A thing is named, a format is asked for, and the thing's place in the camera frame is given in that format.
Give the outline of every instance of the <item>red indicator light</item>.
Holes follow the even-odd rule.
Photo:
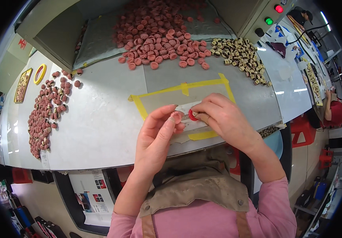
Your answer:
[[[274,6],[274,10],[276,10],[278,13],[283,12],[283,8],[278,4]]]

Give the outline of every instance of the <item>green indicator light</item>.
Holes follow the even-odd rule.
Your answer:
[[[268,24],[269,26],[273,24],[273,20],[272,20],[272,18],[270,18],[270,17],[265,18],[265,22],[266,22],[266,24]]]

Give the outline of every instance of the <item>red plastic stool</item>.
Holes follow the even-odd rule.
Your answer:
[[[293,148],[310,145],[314,142],[317,130],[310,125],[306,115],[304,115],[303,117],[299,116],[294,118],[293,123],[290,124],[290,129],[292,131],[292,134],[294,134],[292,141]],[[305,142],[297,143],[301,132],[305,136]]]
[[[231,146],[230,144],[225,144],[225,148],[226,149],[232,148],[233,154],[231,154],[229,156],[233,156],[236,159],[236,167],[229,168],[229,172],[231,174],[241,175],[241,170],[240,170],[240,151],[237,148]]]
[[[30,179],[29,169],[12,168],[14,183],[33,183]]]
[[[334,151],[322,149],[319,155],[319,169],[326,169],[331,166]]]

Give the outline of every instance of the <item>black cap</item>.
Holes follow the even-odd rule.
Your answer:
[[[312,20],[313,20],[313,14],[311,14],[311,12],[309,12],[309,11],[305,11],[305,12],[306,12],[307,16],[309,17],[309,21],[310,21],[310,23],[311,23],[311,24],[313,24],[313,23],[312,23]]]

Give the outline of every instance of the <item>woman's right hand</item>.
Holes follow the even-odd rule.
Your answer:
[[[211,93],[191,110],[200,112],[196,118],[207,123],[228,144],[245,154],[252,152],[263,141],[239,107],[220,93]]]

